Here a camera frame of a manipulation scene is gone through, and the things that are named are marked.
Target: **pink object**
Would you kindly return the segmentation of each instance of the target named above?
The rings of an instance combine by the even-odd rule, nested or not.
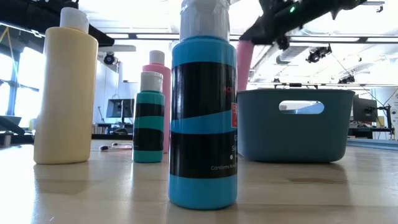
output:
[[[159,50],[149,52],[149,64],[143,66],[143,72],[159,72],[163,75],[163,95],[164,95],[164,138],[163,152],[169,152],[169,132],[170,132],[170,99],[171,99],[171,74],[170,69],[164,66],[164,53]]]
[[[238,91],[246,90],[249,79],[254,44],[250,40],[240,40],[236,46],[236,69],[238,71]]]

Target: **laboratory room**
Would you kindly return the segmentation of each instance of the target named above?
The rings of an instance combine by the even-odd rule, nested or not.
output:
[[[397,10],[0,0],[0,223],[397,224]]]

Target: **red label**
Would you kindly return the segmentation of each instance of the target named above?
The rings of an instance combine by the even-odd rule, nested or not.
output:
[[[238,107],[236,103],[232,103],[232,127],[238,127]]]

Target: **window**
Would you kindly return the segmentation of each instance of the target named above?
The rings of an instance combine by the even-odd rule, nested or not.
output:
[[[39,92],[28,88],[18,88],[15,115],[22,117],[19,126],[23,128],[29,127],[29,121],[39,115],[40,106]]]
[[[44,77],[44,60],[44,55],[25,47],[21,53],[21,59],[19,59],[19,84],[41,89]]]
[[[12,59],[7,55],[0,54],[0,115],[6,115],[10,96],[9,81],[12,76]]]
[[[44,55],[25,47],[19,60],[15,116],[22,117],[19,126],[29,127],[29,121],[39,115],[44,80]]]
[[[8,110],[8,101],[10,97],[10,86],[3,83],[0,86],[0,115],[6,115]]]
[[[9,81],[12,75],[12,58],[0,54],[0,79]]]

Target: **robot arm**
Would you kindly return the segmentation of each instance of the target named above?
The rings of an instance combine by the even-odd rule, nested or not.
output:
[[[285,34],[331,12],[336,19],[342,9],[350,10],[367,0],[259,0],[263,15],[257,19],[240,40],[250,40],[254,45],[272,45],[289,48]]]

